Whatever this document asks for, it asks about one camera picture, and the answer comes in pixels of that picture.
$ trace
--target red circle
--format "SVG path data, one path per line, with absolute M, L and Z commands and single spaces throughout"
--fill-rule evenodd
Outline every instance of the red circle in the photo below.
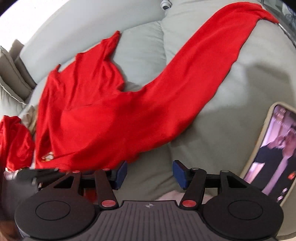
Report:
M 103 207 L 113 207 L 115 206 L 116 202 L 113 200 L 104 200 L 101 204 Z
M 184 207 L 194 207 L 194 206 L 196 206 L 196 204 L 197 203 L 195 201 L 193 201 L 193 200 L 185 200 L 185 201 L 182 202 L 182 205 Z

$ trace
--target sofa backrest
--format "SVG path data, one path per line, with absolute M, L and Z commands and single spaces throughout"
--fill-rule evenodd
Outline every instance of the sofa backrest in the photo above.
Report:
M 161 20 L 160 0 L 69 0 L 33 35 L 20 53 L 29 74 L 39 83 L 62 64 L 114 31 Z

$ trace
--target phone screen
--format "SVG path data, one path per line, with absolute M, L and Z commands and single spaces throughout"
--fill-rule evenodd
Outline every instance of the phone screen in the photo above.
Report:
M 289 192 L 295 176 L 296 114 L 276 105 L 244 180 L 280 204 Z

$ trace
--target red sweater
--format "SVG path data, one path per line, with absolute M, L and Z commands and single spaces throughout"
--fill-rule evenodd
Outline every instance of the red sweater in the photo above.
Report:
M 61 73 L 57 66 L 38 108 L 36 167 L 113 168 L 170 142 L 214 96 L 260 19 L 278 23 L 258 4 L 222 8 L 137 92 L 122 92 L 124 80 L 110 60 L 118 31 Z M 50 152 L 54 159 L 44 162 Z

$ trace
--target smartphone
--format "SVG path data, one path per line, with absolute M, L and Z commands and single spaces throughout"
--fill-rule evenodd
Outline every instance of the smartphone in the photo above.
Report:
M 251 157 L 241 175 L 281 206 L 295 185 L 296 109 L 286 103 L 271 106 Z

